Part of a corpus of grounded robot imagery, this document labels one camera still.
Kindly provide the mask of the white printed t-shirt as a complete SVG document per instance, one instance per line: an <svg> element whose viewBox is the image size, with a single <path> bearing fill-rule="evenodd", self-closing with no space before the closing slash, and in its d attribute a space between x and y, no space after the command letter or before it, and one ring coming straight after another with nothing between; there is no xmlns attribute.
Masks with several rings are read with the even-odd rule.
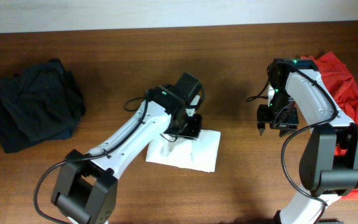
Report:
<svg viewBox="0 0 358 224"><path fill-rule="evenodd" d="M214 172L220 138L219 131L207 129L202 129L198 138L193 140L163 134L149 143L145 160L184 169Z"/></svg>

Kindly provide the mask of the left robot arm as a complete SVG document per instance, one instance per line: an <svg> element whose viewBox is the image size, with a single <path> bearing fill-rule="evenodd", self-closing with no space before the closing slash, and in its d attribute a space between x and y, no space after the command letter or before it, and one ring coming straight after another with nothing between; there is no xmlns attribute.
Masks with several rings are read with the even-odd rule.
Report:
<svg viewBox="0 0 358 224"><path fill-rule="evenodd" d="M70 223L107 223L115 206L118 180L153 140L191 142L198 138L204 101L201 82L184 73L171 85L141 96L134 115L110 138L86 154L72 150L59 170L51 201Z"/></svg>

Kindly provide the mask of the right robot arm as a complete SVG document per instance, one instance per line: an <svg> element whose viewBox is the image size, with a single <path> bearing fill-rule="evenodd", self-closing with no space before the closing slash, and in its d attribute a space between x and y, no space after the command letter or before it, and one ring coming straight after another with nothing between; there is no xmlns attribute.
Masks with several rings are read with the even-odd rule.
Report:
<svg viewBox="0 0 358 224"><path fill-rule="evenodd" d="M329 93L312 60L276 58L267 67L268 101L257 109L257 129L285 136L280 154L283 173L296 190L273 223L323 223L326 209L358 189L358 124ZM285 150L297 135L311 136L299 163L301 184L291 179Z"/></svg>

